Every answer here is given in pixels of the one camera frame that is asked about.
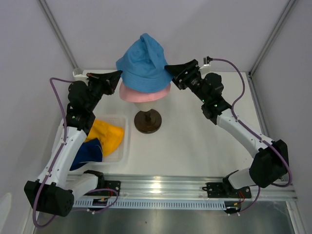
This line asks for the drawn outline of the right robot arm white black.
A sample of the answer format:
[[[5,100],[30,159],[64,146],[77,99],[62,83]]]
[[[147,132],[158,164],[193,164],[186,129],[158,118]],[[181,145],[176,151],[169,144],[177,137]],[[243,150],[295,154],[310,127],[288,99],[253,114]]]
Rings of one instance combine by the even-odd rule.
[[[206,73],[193,59],[185,64],[166,65],[165,70],[180,90],[190,89],[201,101],[206,119],[231,134],[253,158],[249,168],[237,170],[222,179],[225,197],[234,197],[251,186],[266,188],[284,175],[289,176],[285,187],[293,180],[289,167],[288,146],[283,140],[273,139],[249,127],[222,96],[222,78],[216,73]]]

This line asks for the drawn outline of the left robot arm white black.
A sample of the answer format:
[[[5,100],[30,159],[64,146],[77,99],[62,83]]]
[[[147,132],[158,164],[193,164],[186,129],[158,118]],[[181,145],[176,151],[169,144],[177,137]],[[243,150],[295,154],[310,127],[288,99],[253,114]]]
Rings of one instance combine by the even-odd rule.
[[[47,165],[35,181],[27,181],[24,192],[36,213],[67,216],[76,200],[84,195],[100,195],[104,191],[118,197],[118,192],[105,186],[103,173],[87,170],[73,183],[66,179],[74,159],[91,131],[95,121],[93,110],[103,95],[115,92],[122,72],[120,70],[97,74],[87,73],[87,81],[73,81],[68,87],[67,108],[63,115],[59,140]]]

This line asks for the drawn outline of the light blue bucket hat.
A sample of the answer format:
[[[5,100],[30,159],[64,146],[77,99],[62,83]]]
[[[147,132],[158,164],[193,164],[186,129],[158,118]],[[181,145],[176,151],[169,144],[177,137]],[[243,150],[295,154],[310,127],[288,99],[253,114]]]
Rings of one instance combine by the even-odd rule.
[[[171,83],[172,76],[165,71],[166,65],[163,47],[147,33],[116,61],[124,85],[142,93],[159,92]]]

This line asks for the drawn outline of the yellow hat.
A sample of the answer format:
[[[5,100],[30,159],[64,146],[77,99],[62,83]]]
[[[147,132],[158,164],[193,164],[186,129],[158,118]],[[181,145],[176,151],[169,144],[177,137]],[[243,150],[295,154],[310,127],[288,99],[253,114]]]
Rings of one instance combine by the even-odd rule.
[[[124,138],[124,129],[96,119],[85,142],[97,139],[101,145],[103,157],[113,153]]]

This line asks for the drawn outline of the pink bucket hat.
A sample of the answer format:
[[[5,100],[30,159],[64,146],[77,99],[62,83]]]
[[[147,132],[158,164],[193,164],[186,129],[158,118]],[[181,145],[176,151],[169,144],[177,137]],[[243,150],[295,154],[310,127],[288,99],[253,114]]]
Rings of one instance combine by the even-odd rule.
[[[169,84],[166,88],[153,93],[143,93],[133,90],[124,85],[122,82],[119,88],[119,96],[122,100],[133,103],[142,103],[159,100],[167,96],[170,92],[171,85]]]

